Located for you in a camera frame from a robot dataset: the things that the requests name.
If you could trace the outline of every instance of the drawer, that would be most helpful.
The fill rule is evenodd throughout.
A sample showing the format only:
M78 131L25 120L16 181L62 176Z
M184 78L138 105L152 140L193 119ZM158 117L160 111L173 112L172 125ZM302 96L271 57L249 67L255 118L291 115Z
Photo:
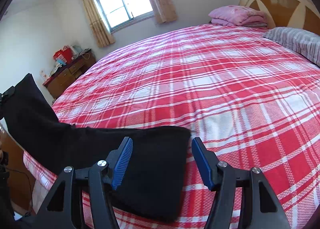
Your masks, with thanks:
M69 69L65 69L64 71L61 72L60 75L58 75L58 80L60 84L65 83L68 79L72 78L72 75L69 71Z
M78 70L76 73L73 74L73 76L75 77L75 79L78 79L81 75L82 75L81 70Z
M60 86L63 89L63 91L65 91L69 86L71 86L75 80L76 79L74 78L74 76L71 76L70 78L65 80L63 83L60 83Z
M75 72L77 72L80 68L84 66L84 60L80 59L77 63L75 63L73 66L69 67L69 70L71 74L73 75Z
M49 93L52 95L54 99L59 98L60 95L64 92L64 88L60 85L58 78L55 78L50 82L47 87Z

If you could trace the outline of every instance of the gray striped pillow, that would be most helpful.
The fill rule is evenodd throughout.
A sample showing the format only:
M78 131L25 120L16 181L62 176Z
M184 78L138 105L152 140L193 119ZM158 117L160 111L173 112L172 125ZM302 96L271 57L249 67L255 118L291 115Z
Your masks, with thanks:
M263 37L279 43L320 66L320 36L306 30L277 27Z

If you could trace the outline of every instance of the cable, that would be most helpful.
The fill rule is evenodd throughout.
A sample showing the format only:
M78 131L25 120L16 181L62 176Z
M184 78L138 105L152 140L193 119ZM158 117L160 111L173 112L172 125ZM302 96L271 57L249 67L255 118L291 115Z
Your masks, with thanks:
M26 214L25 214L23 217L30 216L30 214L31 214L31 212L32 212L32 210L33 210L33 199L32 199L31 183L30 183L30 179L29 179L27 173L22 172L22 171L19 171L19 170L15 170L15 169L10 169L10 168L7 168L7 167L6 167L6 169L9 170L9 171L18 172L18 173L21 173L21 174L26 175L26 177L27 177L27 179L28 179L28 182L29 182L29 189L30 189L30 195L31 195L31 210L28 211L28 212L26 212Z

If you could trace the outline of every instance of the metal screw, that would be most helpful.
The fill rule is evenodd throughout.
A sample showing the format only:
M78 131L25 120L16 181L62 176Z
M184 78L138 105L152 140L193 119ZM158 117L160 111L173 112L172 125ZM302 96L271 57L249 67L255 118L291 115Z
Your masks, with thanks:
M218 165L222 168L225 168L226 166L228 166L228 163L226 163L225 161L219 161Z
M99 167L104 167L107 164L107 162L105 160L99 160L98 161L98 166Z
M70 167L70 166L67 166L67 167L64 168L64 172L65 173L69 173L71 171L72 171L72 167Z
M256 174L259 174L261 172L261 169L257 168L257 167L254 167L254 168L252 168L252 172L256 173Z

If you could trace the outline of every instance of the bed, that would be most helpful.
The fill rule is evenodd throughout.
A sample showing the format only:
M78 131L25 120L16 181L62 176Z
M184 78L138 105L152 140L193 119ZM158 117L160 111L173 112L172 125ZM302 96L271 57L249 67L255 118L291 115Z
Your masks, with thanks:
M264 1L240 4L267 9L269 22L284 24ZM292 14L280 17L288 19L285 26L296 22L290 19L297 10L310 9L319 19L312 2L303 1L305 8L298 3ZM275 6L287 4L277 0ZM305 22L313 14L294 17L308 29ZM320 68L263 38L266 31L205 24L145 39L100 60L53 109L61 122L77 127L186 127L220 160L235 168L260 167L291 227L302 228L320 200ZM191 147L186 162L177 221L168 225L115 209L120 228L203 228L214 192L203 185ZM24 163L50 189L56 175L27 152ZM92 227L89 196L83 198ZM237 189L230 228L237 228L240 203Z

